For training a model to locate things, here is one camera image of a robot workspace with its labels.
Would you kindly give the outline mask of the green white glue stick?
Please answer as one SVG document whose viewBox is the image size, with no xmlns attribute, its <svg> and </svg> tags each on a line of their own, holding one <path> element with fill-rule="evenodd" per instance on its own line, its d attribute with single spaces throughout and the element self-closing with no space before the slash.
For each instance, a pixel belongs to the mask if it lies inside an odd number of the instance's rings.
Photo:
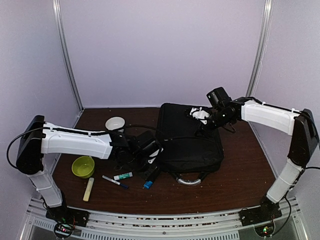
<svg viewBox="0 0 320 240">
<path fill-rule="evenodd" d="M 133 173 L 132 173 L 132 172 L 127 172 L 127 173 L 115 175 L 115 176 L 113 177 L 113 179 L 114 179 L 115 181 L 119 181 L 119 180 L 131 178 L 131 177 L 133 177 Z"/>
</svg>

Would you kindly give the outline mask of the black student bag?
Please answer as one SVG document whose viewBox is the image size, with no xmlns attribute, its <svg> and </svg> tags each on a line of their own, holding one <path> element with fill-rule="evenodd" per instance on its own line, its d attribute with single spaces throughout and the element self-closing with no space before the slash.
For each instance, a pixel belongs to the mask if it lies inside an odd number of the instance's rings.
<svg viewBox="0 0 320 240">
<path fill-rule="evenodd" d="M 201 184 L 209 174 L 220 169 L 224 160 L 219 131 L 201 130 L 200 121 L 185 114 L 191 107 L 212 112 L 205 106 L 164 103 L 159 110 L 156 133 L 163 148 L 156 158 L 157 166 L 186 186 Z"/>
</svg>

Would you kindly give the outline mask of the blue black highlighter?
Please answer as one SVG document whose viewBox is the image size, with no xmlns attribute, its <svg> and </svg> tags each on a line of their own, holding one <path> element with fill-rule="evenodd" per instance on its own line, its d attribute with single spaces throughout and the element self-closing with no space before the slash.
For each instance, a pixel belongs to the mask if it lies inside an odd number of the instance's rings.
<svg viewBox="0 0 320 240">
<path fill-rule="evenodd" d="M 149 189 L 152 187 L 153 183 L 154 183 L 154 182 L 153 182 L 152 180 L 147 180 L 147 181 L 144 183 L 143 188 L 149 190 Z"/>
</svg>

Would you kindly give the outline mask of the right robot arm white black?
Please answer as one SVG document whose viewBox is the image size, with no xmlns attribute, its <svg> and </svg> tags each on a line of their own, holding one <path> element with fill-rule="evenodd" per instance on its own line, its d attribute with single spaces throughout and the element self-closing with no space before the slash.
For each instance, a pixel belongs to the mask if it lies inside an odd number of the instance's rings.
<svg viewBox="0 0 320 240">
<path fill-rule="evenodd" d="M 202 107 L 189 115 L 201 122 L 201 127 L 214 130 L 238 121 L 252 122 L 279 130 L 291 136 L 287 161 L 280 175 L 261 199 L 256 210 L 259 220 L 268 220 L 278 208 L 280 200 L 294 187 L 320 145 L 320 137 L 309 109 L 296 110 L 266 104 L 252 96 L 231 99 L 223 87 L 206 95 L 213 113 Z"/>
</svg>

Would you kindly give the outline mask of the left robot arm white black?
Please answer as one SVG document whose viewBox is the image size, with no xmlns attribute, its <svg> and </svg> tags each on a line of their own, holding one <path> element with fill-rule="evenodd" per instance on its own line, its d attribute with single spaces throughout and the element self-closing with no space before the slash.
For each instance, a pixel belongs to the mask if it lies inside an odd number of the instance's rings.
<svg viewBox="0 0 320 240">
<path fill-rule="evenodd" d="M 6 157 L 15 141 L 19 141 L 15 163 L 11 167 L 25 174 L 43 197 L 46 207 L 61 222 L 72 218 L 64 193 L 57 187 L 43 163 L 46 154 L 69 154 L 107 160 L 119 157 L 124 165 L 135 172 L 145 173 L 152 168 L 156 157 L 163 151 L 152 134 L 153 128 L 138 136 L 126 135 L 122 128 L 106 131 L 87 131 L 67 128 L 45 121 L 36 115 L 26 130 L 7 146 Z"/>
</svg>

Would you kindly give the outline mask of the white blue pen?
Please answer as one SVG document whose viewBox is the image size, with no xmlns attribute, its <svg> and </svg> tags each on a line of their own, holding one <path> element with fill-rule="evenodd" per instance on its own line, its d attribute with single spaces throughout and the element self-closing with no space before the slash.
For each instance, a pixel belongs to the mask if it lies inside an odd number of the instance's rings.
<svg viewBox="0 0 320 240">
<path fill-rule="evenodd" d="M 112 178 L 109 178 L 109 177 L 107 177 L 107 176 L 105 176 L 105 175 L 102 175 L 102 178 L 103 178 L 104 180 L 107 180 L 107 181 L 109 181 L 109 182 L 111 182 L 111 183 L 113 183 L 113 184 L 116 184 L 116 185 L 118 185 L 118 186 L 120 186 L 120 187 L 122 187 L 122 188 L 124 188 L 124 189 L 128 189 L 128 188 L 129 188 L 127 185 L 125 185 L 125 184 L 123 184 L 123 183 L 121 183 L 121 182 L 119 182 L 119 181 L 116 181 L 116 180 L 114 180 L 114 179 L 112 179 Z"/>
</svg>

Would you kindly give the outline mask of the white black ceramic bowl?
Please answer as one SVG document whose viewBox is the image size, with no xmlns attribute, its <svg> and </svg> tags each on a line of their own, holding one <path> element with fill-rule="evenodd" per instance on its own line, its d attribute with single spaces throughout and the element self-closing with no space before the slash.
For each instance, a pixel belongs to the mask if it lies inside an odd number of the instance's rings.
<svg viewBox="0 0 320 240">
<path fill-rule="evenodd" d="M 120 117 L 120 116 L 115 116 L 115 117 L 111 117 L 109 118 L 106 122 L 105 122 L 105 128 L 109 131 L 112 130 L 118 130 L 119 132 L 124 132 L 123 127 L 125 126 L 125 119 Z"/>
</svg>

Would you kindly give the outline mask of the yellow highlighter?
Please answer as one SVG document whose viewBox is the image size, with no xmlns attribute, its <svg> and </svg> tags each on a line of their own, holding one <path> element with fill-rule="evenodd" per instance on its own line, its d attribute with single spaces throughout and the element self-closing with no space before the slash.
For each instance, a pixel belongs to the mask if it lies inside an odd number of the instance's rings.
<svg viewBox="0 0 320 240">
<path fill-rule="evenodd" d="M 90 198 L 90 194 L 93 188 L 93 184 L 94 184 L 95 179 L 93 177 L 90 177 L 88 182 L 87 182 L 87 186 L 83 195 L 83 201 L 84 202 L 88 202 L 89 198 Z"/>
</svg>

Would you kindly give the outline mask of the green plastic bowl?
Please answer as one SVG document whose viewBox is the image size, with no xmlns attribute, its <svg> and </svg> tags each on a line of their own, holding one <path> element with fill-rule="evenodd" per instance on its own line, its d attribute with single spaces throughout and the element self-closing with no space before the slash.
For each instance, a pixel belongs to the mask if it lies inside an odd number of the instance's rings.
<svg viewBox="0 0 320 240">
<path fill-rule="evenodd" d="M 95 172 L 95 161 L 91 156 L 78 157 L 71 166 L 72 173 L 81 178 L 88 179 Z"/>
</svg>

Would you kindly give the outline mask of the right aluminium corner post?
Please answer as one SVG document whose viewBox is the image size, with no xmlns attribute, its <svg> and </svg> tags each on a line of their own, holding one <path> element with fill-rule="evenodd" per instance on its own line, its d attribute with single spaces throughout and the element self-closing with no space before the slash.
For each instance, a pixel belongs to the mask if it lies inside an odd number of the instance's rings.
<svg viewBox="0 0 320 240">
<path fill-rule="evenodd" d="M 246 97 L 254 97 L 257 91 L 260 74 L 263 68 L 263 57 L 267 49 L 270 34 L 270 25 L 272 21 L 272 11 L 274 5 L 273 2 L 273 0 L 264 1 L 264 10 L 260 26 L 258 45 L 256 49 L 256 54 L 253 62 L 248 87 L 245 94 Z"/>
</svg>

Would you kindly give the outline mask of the aluminium corner post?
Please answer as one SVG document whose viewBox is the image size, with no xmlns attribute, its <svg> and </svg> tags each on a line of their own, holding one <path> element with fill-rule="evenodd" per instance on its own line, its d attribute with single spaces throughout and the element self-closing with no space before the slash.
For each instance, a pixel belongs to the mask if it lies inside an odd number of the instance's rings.
<svg viewBox="0 0 320 240">
<path fill-rule="evenodd" d="M 68 45 L 67 45 L 67 40 L 66 40 L 66 34 L 65 34 L 65 29 L 64 29 L 64 24 L 63 24 L 63 17 L 62 17 L 62 12 L 61 12 L 61 3 L 60 0 L 53 0 L 52 1 L 52 6 L 53 6 L 53 14 L 56 22 L 56 27 L 58 31 L 58 36 L 60 40 L 60 46 L 62 50 L 62 55 L 63 55 L 63 62 L 67 74 L 68 81 L 70 83 L 71 91 L 74 96 L 77 108 L 79 112 L 81 113 L 84 110 L 84 106 L 80 97 L 80 93 L 78 90 L 78 86 L 76 84 L 73 68 L 72 68 L 72 63 L 70 59 L 70 54 L 68 51 Z"/>
<path fill-rule="evenodd" d="M 248 87 L 245 94 L 246 97 L 254 97 L 257 91 L 260 74 L 263 68 L 263 57 L 267 49 L 270 34 L 270 25 L 272 21 L 272 11 L 274 5 L 273 2 L 273 0 L 264 1 L 264 10 L 260 26 L 258 45 L 256 49 L 256 54 L 253 62 Z"/>
</svg>

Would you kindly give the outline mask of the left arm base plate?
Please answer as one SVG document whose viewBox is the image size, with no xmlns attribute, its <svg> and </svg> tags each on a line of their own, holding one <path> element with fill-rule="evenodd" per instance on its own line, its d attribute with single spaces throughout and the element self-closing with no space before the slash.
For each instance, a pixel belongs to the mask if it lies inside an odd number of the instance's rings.
<svg viewBox="0 0 320 240">
<path fill-rule="evenodd" d="M 45 217 L 61 223 L 86 227 L 90 213 L 85 210 L 74 208 L 49 208 L 46 211 Z"/>
</svg>

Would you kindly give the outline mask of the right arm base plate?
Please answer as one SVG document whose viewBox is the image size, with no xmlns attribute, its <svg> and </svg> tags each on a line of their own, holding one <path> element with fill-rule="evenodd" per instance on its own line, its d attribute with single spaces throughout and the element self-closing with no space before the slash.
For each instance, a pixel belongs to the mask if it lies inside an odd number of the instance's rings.
<svg viewBox="0 0 320 240">
<path fill-rule="evenodd" d="M 271 222 L 274 219 L 280 218 L 282 212 L 276 209 L 272 212 L 262 211 L 261 207 L 246 208 L 239 212 L 239 218 L 242 226 L 256 225 L 264 222 Z"/>
</svg>

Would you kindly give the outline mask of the aluminium front rail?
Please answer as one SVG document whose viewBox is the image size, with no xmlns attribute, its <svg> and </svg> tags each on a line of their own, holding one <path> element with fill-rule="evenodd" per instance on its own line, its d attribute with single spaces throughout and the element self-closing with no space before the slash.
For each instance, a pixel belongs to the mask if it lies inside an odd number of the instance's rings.
<svg viewBox="0 0 320 240">
<path fill-rule="evenodd" d="M 282 216 L 244 225 L 241 209 L 186 214 L 130 214 L 88 209 L 86 226 L 76 226 L 71 240 L 261 240 L 264 226 L 274 226 L 272 240 L 309 240 L 302 210 L 294 197 L 279 203 Z"/>
</svg>

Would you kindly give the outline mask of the left aluminium corner post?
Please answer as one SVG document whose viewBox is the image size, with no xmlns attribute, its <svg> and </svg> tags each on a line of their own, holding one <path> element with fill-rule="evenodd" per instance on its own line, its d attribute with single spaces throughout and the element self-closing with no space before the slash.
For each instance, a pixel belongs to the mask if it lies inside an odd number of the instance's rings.
<svg viewBox="0 0 320 240">
<path fill-rule="evenodd" d="M 61 12 L 61 3 L 60 0 L 53 0 L 52 1 L 52 6 L 53 6 L 53 14 L 56 22 L 56 27 L 58 31 L 58 36 L 60 40 L 60 46 L 62 50 L 62 55 L 63 55 L 63 62 L 67 74 L 68 81 L 70 83 L 71 91 L 74 96 L 77 108 L 79 112 L 81 113 L 84 110 L 84 106 L 80 97 L 80 93 L 78 90 L 78 86 L 76 84 L 73 68 L 72 68 L 72 63 L 70 59 L 70 54 L 68 51 L 68 45 L 67 45 L 67 40 L 66 40 L 66 34 L 65 34 L 65 29 L 64 29 L 64 24 L 63 24 L 63 17 L 62 17 L 62 12 Z"/>
</svg>

